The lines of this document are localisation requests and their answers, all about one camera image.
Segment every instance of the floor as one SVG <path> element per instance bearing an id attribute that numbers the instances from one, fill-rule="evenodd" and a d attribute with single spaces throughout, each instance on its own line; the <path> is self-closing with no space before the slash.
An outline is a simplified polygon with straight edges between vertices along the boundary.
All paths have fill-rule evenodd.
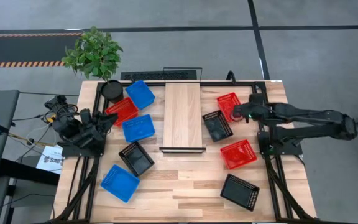
<path id="1" fill-rule="evenodd" d="M 288 100 L 299 108 L 333 109 L 358 116 L 358 29 L 267 30 L 269 26 L 358 25 L 358 1 L 254 0 L 268 67 L 263 74 L 283 80 Z M 245 0 L 0 0 L 0 30 L 168 26 L 251 26 Z M 203 67 L 202 79 L 261 79 L 260 49 L 252 30 L 113 33 L 123 47 L 121 72 L 163 67 Z M 83 77 L 63 67 L 0 68 L 0 90 L 73 95 Z M 21 94 L 15 118 L 45 112 L 51 95 Z M 38 120 L 17 122 L 13 133 L 42 127 Z M 42 132 L 32 133 L 39 137 Z M 54 142 L 52 132 L 46 142 Z M 358 223 L 358 138 L 302 143 L 318 217 Z M 8 141 L 4 157 L 17 159 L 24 146 Z M 20 208 L 13 223 L 45 221 L 50 205 Z"/>

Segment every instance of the wooden plank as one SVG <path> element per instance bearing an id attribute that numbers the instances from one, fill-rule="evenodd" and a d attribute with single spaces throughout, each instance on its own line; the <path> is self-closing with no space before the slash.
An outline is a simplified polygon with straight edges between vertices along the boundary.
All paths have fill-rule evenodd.
<path id="1" fill-rule="evenodd" d="M 165 86 L 164 147 L 202 147 L 199 83 Z"/>
<path id="2" fill-rule="evenodd" d="M 98 81 L 83 82 L 78 99 L 79 109 L 90 108 L 92 110 L 97 83 Z M 271 102 L 287 102 L 283 83 L 266 81 L 266 86 Z M 129 143 L 125 142 L 122 129 L 113 127 L 107 137 L 104 156 L 100 160 L 91 222 L 273 221 L 274 213 L 265 162 L 260 156 L 256 140 L 257 123 L 231 123 L 234 135 L 219 142 L 212 142 L 206 126 L 200 121 L 201 144 L 206 147 L 206 152 L 203 154 L 163 154 L 159 148 L 164 144 L 166 87 L 150 87 L 150 89 L 156 99 L 153 104 L 140 110 L 139 114 L 151 115 L 156 133 L 139 142 L 155 164 L 140 176 L 139 188 L 128 203 L 120 201 L 100 187 L 101 181 L 114 164 L 129 170 L 118 156 L 118 152 Z M 202 86 L 199 97 L 201 105 L 199 119 L 202 114 L 218 110 L 216 97 L 232 92 L 236 93 L 241 103 L 246 103 L 249 94 L 252 93 L 250 87 L 247 86 Z M 222 160 L 220 148 L 243 139 L 248 139 L 258 159 L 238 169 L 228 170 Z M 303 164 L 293 156 L 282 156 L 282 161 L 288 189 L 306 212 L 315 217 L 316 213 Z M 66 206 L 75 163 L 76 158 L 67 158 L 63 164 L 54 204 L 56 216 Z M 81 164 L 82 159 L 71 197 L 77 191 Z M 221 186 L 227 174 L 235 175 L 260 187 L 253 212 L 220 197 Z M 87 193 L 83 197 L 80 217 L 85 214 L 86 196 Z M 285 207 L 279 190 L 278 196 L 284 216 Z"/>

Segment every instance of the blue basket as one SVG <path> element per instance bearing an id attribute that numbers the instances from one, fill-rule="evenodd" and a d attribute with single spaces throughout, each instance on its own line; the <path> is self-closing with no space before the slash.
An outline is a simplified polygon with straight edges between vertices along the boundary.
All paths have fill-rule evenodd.
<path id="1" fill-rule="evenodd" d="M 139 183 L 139 178 L 123 168 L 113 165 L 100 186 L 126 203 L 135 193 Z"/>
<path id="2" fill-rule="evenodd" d="M 125 89 L 129 97 L 139 109 L 154 102 L 155 96 L 143 80 L 139 80 Z"/>
<path id="3" fill-rule="evenodd" d="M 138 141 L 155 134 L 152 117 L 149 114 L 122 122 L 122 130 L 127 142 Z"/>

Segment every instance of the potted plant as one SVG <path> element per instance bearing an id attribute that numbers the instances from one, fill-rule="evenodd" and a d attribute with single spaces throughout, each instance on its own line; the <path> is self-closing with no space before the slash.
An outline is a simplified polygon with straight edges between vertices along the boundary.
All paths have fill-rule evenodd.
<path id="1" fill-rule="evenodd" d="M 117 80 L 110 80 L 116 73 L 118 63 L 121 61 L 119 51 L 123 52 L 117 42 L 111 39 L 110 33 L 98 31 L 93 26 L 90 32 L 85 32 L 75 40 L 74 49 L 65 47 L 66 57 L 62 58 L 66 68 L 72 68 L 74 74 L 78 72 L 89 79 L 90 75 L 106 81 L 101 94 L 117 103 L 123 99 L 122 85 Z"/>

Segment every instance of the hazard tape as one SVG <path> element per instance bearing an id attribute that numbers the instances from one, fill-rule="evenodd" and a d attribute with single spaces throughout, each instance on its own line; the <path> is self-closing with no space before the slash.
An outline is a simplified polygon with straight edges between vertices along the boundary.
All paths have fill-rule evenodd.
<path id="1" fill-rule="evenodd" d="M 83 33 L 59 33 L 59 34 L 0 34 L 0 37 L 56 37 L 56 36 L 80 36 Z"/>
<path id="2" fill-rule="evenodd" d="M 64 62 L 0 62 L 0 68 L 17 68 L 17 67 L 54 67 L 64 66 Z"/>

